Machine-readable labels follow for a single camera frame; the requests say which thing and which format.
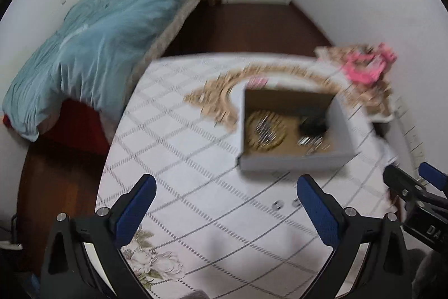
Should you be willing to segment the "black wristband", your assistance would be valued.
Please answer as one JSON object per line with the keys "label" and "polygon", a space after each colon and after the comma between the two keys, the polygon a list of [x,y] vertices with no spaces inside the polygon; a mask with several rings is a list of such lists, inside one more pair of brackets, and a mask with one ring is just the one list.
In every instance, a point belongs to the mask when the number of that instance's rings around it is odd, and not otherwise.
{"label": "black wristband", "polygon": [[304,136],[321,136],[329,128],[325,108],[301,107],[298,109],[298,131]]}

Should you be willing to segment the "checkered folded mat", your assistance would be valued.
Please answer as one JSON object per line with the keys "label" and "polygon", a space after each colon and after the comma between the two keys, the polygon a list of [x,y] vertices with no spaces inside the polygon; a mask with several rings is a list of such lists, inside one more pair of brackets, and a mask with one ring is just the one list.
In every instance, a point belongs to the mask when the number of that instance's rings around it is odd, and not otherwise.
{"label": "checkered folded mat", "polygon": [[393,93],[387,74],[397,60],[397,54],[385,43],[315,48],[320,61],[338,67],[350,83],[356,101],[365,107],[373,123],[393,120]]}

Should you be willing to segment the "patterned white tablecloth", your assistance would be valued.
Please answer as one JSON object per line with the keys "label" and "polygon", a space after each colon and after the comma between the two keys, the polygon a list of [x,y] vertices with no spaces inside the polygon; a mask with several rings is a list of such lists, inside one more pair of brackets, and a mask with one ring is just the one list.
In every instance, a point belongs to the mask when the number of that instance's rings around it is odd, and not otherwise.
{"label": "patterned white tablecloth", "polygon": [[299,298],[325,264],[296,194],[298,173],[240,171],[232,119],[245,87],[347,92],[342,72],[313,58],[221,53],[154,61],[113,137],[96,206],[110,207],[143,174],[157,195],[124,247],[153,298]]}

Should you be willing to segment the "white cardboard box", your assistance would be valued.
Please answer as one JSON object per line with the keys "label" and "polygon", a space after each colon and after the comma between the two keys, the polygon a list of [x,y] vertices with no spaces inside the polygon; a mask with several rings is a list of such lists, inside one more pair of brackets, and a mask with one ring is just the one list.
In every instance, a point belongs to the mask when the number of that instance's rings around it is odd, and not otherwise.
{"label": "white cardboard box", "polygon": [[[304,136],[298,131],[298,109],[325,108],[328,131]],[[358,154],[342,98],[300,89],[249,89],[240,112],[241,171],[326,171],[343,167]]]}

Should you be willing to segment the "pink panther plush toy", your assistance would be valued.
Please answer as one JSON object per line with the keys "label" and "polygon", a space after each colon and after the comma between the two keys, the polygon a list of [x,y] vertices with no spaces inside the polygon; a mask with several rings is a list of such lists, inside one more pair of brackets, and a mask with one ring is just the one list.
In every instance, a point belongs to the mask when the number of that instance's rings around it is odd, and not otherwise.
{"label": "pink panther plush toy", "polygon": [[352,83],[372,87],[379,82],[397,60],[397,54],[385,43],[358,46],[346,56],[342,70]]}

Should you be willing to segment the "white wall power strip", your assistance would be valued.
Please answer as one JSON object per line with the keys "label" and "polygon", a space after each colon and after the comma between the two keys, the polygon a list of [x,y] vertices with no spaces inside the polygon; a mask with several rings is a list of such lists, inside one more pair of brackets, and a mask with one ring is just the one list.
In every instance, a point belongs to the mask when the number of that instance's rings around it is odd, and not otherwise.
{"label": "white wall power strip", "polygon": [[419,136],[411,110],[401,96],[396,99],[396,116],[407,147],[409,148],[412,164],[414,165],[414,168],[417,168],[425,161],[424,145]]}

